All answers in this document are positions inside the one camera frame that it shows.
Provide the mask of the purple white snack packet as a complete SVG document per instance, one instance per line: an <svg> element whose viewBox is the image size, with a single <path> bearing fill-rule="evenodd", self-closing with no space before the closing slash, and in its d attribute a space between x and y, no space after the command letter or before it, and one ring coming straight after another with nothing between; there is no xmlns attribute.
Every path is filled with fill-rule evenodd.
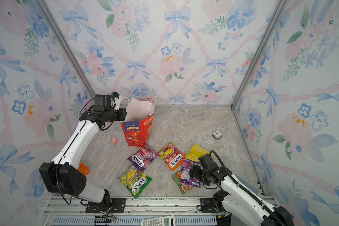
<svg viewBox="0 0 339 226"><path fill-rule="evenodd" d="M182 174L180 176L180 181L181 183L184 183L188 186L200 188L201 187L200 181L190 176L190 171L195 165L200 166L200 163L187 159L182 159Z"/></svg>

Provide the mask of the red paper gift bag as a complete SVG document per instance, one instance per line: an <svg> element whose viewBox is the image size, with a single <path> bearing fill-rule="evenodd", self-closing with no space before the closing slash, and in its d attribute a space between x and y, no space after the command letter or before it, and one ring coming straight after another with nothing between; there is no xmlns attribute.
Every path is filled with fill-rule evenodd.
<svg viewBox="0 0 339 226"><path fill-rule="evenodd" d="M121 127L128 146L143 147L149 138L153 124L156 99L140 101L132 98L126 107L126 118Z"/></svg>

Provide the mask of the purple Fox's candy bag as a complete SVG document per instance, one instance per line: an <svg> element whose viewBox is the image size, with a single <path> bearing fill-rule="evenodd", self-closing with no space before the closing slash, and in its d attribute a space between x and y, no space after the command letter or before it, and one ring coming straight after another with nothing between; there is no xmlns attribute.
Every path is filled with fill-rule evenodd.
<svg viewBox="0 0 339 226"><path fill-rule="evenodd" d="M149 145L145 144L135 154L131 155L128 160L140 171L145 171L150 163L158 157L156 153Z"/></svg>

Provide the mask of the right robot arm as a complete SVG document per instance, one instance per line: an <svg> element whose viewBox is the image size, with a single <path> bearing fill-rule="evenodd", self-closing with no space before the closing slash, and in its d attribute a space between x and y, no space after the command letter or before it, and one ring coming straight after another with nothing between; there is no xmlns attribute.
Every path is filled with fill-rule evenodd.
<svg viewBox="0 0 339 226"><path fill-rule="evenodd" d="M248 226L293 226L290 213L274 206L245 186L222 162L215 151L198 158L190 176L204 185L216 184L220 189L213 195L216 211L230 213Z"/></svg>

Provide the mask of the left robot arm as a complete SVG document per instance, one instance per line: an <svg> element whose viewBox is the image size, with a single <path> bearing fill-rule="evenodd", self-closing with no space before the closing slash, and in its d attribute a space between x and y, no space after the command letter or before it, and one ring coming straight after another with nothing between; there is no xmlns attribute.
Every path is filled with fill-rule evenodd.
<svg viewBox="0 0 339 226"><path fill-rule="evenodd" d="M114 121L125 120L126 109L120 106L121 100L117 92L96 95L94 104L81 114L78 126L64 148L51 162L40 166L40 175L50 193L85 200L99 211L112 207L109 191L89 183L78 168L93 137L108 129Z"/></svg>

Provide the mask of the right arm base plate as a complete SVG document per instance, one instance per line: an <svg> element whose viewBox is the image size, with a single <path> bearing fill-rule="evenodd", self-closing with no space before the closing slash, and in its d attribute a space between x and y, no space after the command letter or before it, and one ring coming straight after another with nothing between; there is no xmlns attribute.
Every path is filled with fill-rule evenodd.
<svg viewBox="0 0 339 226"><path fill-rule="evenodd" d="M221 202L216 198L201 198L197 209L202 213L223 213Z"/></svg>

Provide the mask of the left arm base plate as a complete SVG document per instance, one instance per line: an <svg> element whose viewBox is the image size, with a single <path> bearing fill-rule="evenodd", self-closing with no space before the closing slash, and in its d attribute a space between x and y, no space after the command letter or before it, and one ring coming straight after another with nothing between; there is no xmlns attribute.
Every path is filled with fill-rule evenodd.
<svg viewBox="0 0 339 226"><path fill-rule="evenodd" d="M126 198L110 198L101 203L89 202L85 213L124 213Z"/></svg>

